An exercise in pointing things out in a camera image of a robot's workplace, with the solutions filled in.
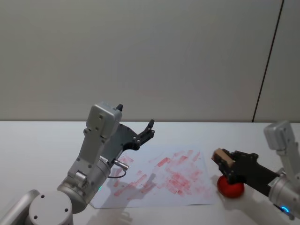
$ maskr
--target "cable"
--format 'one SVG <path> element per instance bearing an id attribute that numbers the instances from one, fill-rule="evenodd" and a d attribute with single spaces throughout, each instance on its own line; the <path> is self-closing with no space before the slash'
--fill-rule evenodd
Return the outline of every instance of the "cable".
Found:
<path id="1" fill-rule="evenodd" d="M 124 174 L 122 176 L 119 176 L 119 177 L 107 177 L 107 178 L 113 178 L 113 179 L 117 179 L 117 178 L 121 178 L 121 177 L 124 177 L 126 175 L 126 170 L 123 170 L 124 171 Z"/>

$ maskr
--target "white table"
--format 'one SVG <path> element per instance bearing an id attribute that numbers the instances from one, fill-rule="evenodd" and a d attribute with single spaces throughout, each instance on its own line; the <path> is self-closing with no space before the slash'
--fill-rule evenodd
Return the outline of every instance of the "white table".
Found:
<path id="1" fill-rule="evenodd" d="M 147 123 L 126 122 L 141 132 Z M 276 171 L 281 167 L 263 135 L 266 123 L 157 122 L 147 144 L 198 144 L 215 185 L 221 173 L 210 159 L 216 148 L 259 154 L 259 163 Z M 293 124 L 300 140 L 300 124 Z M 0 209 L 28 190 L 51 191 L 65 178 L 83 141 L 84 122 L 0 122 Z M 74 215 L 75 225 L 295 225 L 262 194 L 246 187 L 238 200 L 218 196 L 215 205 L 96 210 L 90 205 Z"/>

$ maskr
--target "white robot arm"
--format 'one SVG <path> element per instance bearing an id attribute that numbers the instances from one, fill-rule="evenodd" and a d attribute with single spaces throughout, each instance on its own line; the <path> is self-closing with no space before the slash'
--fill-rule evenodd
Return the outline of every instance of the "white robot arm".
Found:
<path id="1" fill-rule="evenodd" d="M 73 225 L 73 214 L 87 207 L 113 165 L 126 174 L 128 166 L 118 161 L 122 152 L 138 150 L 154 136 L 154 120 L 140 134 L 120 124 L 122 108 L 104 102 L 92 106 L 80 153 L 57 191 L 29 191 L 0 219 L 0 225 Z"/>

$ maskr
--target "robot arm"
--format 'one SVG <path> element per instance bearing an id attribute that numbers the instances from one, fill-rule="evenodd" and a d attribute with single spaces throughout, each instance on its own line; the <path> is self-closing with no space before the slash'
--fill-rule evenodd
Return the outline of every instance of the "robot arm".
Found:
<path id="1" fill-rule="evenodd" d="M 92 106 L 80 153 L 57 191 L 29 191 L 0 219 L 0 225 L 73 225 L 73 214 L 87 207 L 112 166 L 128 169 L 118 161 L 122 152 L 139 150 L 154 136 L 154 120 L 140 134 L 120 124 L 122 108 L 103 102 Z"/>
<path id="2" fill-rule="evenodd" d="M 284 169 L 273 172 L 257 163 L 257 154 L 225 149 L 214 152 L 212 159 L 229 184 L 245 183 L 263 195 L 290 219 L 300 218 L 300 156 L 291 125 L 287 121 L 271 124 L 264 130 L 269 147 L 277 151 Z"/>

